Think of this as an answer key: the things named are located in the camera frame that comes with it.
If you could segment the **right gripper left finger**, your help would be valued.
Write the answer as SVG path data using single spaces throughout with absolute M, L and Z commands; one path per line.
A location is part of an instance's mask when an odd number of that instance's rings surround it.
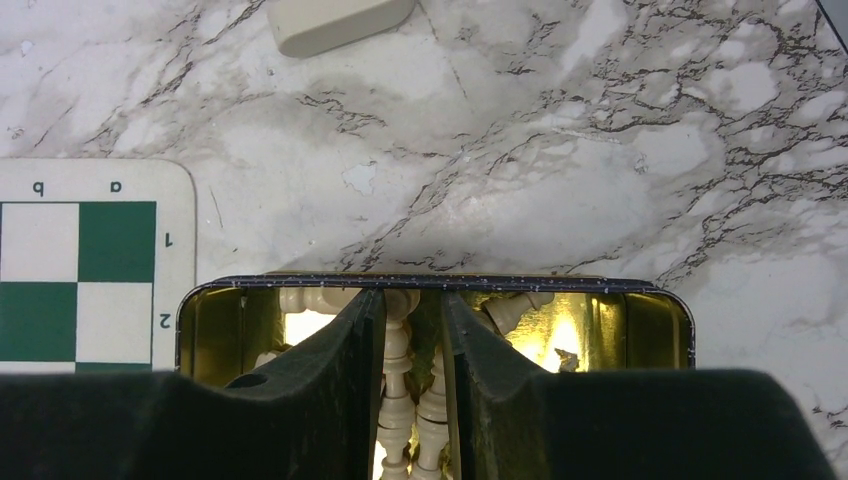
M 367 479 L 385 337 L 364 289 L 223 388 L 176 372 L 5 375 L 5 479 Z

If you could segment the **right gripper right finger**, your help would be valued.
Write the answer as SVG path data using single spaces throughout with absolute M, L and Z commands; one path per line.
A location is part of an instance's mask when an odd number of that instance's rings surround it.
M 442 301 L 465 479 L 831 479 L 793 398 L 751 370 L 552 373 Z

